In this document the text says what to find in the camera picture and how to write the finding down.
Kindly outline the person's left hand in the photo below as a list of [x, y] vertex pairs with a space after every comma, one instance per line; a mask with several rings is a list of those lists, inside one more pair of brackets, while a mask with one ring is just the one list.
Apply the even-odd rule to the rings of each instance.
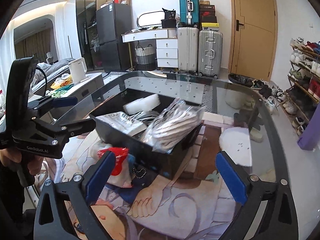
[[[16, 148], [6, 148], [1, 150], [1, 163], [3, 166], [8, 167], [13, 163], [19, 164], [22, 160], [20, 151]], [[33, 176], [39, 174], [44, 157], [36, 155], [31, 161], [29, 161], [27, 167], [29, 173]]]

